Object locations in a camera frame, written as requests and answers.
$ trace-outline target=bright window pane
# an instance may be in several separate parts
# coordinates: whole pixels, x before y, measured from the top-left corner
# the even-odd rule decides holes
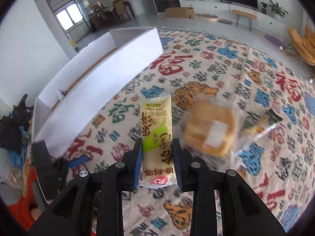
[[[72,21],[65,10],[59,12],[57,14],[57,18],[65,30],[68,30],[73,26]]]
[[[67,8],[67,11],[70,14],[70,17],[75,23],[78,23],[83,19],[81,12],[78,9],[78,6],[74,3]]]

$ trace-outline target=purple oval rug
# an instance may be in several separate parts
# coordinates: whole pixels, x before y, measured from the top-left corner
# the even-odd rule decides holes
[[[285,44],[282,41],[270,34],[265,34],[265,39],[277,47],[285,47]]]

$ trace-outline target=screw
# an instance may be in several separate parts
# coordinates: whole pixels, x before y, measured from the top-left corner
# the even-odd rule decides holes
[[[82,170],[82,171],[80,171],[80,173],[79,173],[80,177],[85,177],[85,176],[87,176],[88,174],[89,174],[89,172],[88,172],[87,170]]]
[[[191,163],[191,166],[192,166],[193,168],[200,168],[200,163],[194,161],[194,162]]]
[[[235,170],[228,170],[228,171],[227,171],[227,174],[228,174],[229,176],[236,176],[236,171],[235,171]]]
[[[115,164],[116,168],[123,168],[125,164],[122,161],[119,161]]]

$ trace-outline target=patterned tablecloth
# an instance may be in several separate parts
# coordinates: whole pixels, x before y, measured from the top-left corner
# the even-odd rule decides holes
[[[177,125],[194,94],[212,93],[232,101],[246,114],[246,123],[256,122],[270,108],[283,118],[279,127],[237,156],[233,167],[288,231],[313,195],[314,89],[247,45],[173,29],[159,33],[165,53],[117,93],[67,150],[69,160],[86,161],[70,171],[69,179],[83,169],[104,170],[133,148],[141,137],[140,100],[170,92]],[[123,193],[125,235],[189,235],[191,212],[192,193],[181,193],[177,185]],[[219,202],[217,218],[221,234]]]

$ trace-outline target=red oval logo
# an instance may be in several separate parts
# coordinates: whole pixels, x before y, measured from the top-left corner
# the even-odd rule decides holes
[[[158,176],[151,181],[151,184],[166,184],[168,180],[167,176]]]

